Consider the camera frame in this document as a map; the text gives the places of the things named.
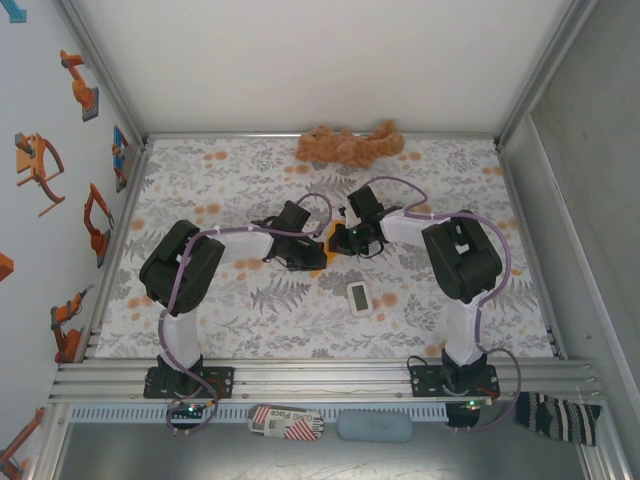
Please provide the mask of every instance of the white wall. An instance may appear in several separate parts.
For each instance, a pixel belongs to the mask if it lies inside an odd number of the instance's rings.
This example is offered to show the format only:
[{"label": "white wall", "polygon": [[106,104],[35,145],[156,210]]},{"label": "white wall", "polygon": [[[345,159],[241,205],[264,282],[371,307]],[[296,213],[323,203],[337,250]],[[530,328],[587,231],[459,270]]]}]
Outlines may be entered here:
[{"label": "white wall", "polygon": [[[60,65],[60,50],[77,53],[52,2],[20,0],[26,24],[10,24],[0,11],[0,252],[15,262],[15,271],[0,282],[0,448],[6,446],[42,406],[56,370],[50,309],[63,305],[89,283],[95,283],[72,322],[78,328],[92,313],[102,270],[89,245],[83,206],[89,182],[95,183],[116,222],[125,192],[116,194],[111,142],[116,115],[101,92],[98,118],[83,123],[71,92],[71,75]],[[90,86],[95,81],[84,67]],[[51,189],[66,196],[38,218],[49,200],[27,176],[16,173],[14,135],[40,133],[60,154],[66,171]],[[48,173],[55,164],[45,155]],[[94,224],[107,221],[94,208]]]},{"label": "white wall", "polygon": [[570,0],[74,0],[148,132],[497,133]]}]

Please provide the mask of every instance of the gray leaf pattern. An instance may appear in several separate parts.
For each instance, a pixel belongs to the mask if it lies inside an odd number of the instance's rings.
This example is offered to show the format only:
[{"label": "gray leaf pattern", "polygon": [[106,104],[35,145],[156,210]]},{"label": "gray leaf pattern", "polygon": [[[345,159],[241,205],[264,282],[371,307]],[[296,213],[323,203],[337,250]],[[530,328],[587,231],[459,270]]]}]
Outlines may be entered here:
[{"label": "gray leaf pattern", "polygon": [[[177,220],[201,228],[247,225],[277,214],[286,200],[326,194],[337,209],[346,196],[378,175],[425,188],[428,210],[463,208],[494,221],[513,256],[508,288],[484,309],[482,340],[518,356],[552,355],[517,222],[491,141],[407,139],[402,155],[371,169],[294,158],[295,138],[158,140],[102,324],[97,355],[154,358],[158,315],[138,280],[144,261]],[[389,181],[372,185],[385,206],[407,205],[416,194]],[[310,198],[313,228],[326,214]],[[489,232],[494,245],[498,245]],[[326,241],[326,233],[319,238]],[[365,281],[374,301],[370,317],[354,317],[346,286]],[[388,244],[373,259],[339,256],[318,276],[288,272],[277,262],[246,259],[220,265],[197,310],[198,341],[218,358],[406,358],[431,356],[447,338],[447,299],[424,249]]]}]

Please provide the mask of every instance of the plush toy ear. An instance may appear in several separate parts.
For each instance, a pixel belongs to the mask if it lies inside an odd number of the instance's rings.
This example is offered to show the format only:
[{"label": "plush toy ear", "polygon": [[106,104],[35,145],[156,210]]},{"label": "plush toy ear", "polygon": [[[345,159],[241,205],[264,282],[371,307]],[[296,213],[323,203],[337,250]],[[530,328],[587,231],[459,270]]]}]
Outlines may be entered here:
[{"label": "plush toy ear", "polygon": [[356,142],[342,142],[336,148],[336,153],[340,160],[348,160],[356,154]]}]

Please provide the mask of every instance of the black and white striped fabric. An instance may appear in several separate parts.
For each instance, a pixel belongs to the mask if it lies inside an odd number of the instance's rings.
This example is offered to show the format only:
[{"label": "black and white striped fabric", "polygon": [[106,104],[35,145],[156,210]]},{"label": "black and white striped fabric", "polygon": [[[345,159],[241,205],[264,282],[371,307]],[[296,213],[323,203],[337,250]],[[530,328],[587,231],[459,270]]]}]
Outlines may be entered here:
[{"label": "black and white striped fabric", "polygon": [[541,393],[522,392],[516,422],[529,430],[563,442],[596,444],[596,421],[602,407],[559,400]]}]

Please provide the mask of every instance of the stuffed animal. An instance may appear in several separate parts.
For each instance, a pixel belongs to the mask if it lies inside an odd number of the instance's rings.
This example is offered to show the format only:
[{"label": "stuffed animal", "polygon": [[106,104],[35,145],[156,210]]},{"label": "stuffed animal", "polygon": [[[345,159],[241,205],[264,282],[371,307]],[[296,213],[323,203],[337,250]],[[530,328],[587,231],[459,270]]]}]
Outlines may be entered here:
[{"label": "stuffed animal", "polygon": [[344,128],[336,134],[320,125],[300,136],[296,158],[303,162],[339,162],[369,168],[376,158],[392,157],[404,149],[404,137],[392,120],[382,122],[368,137],[359,137]]}]

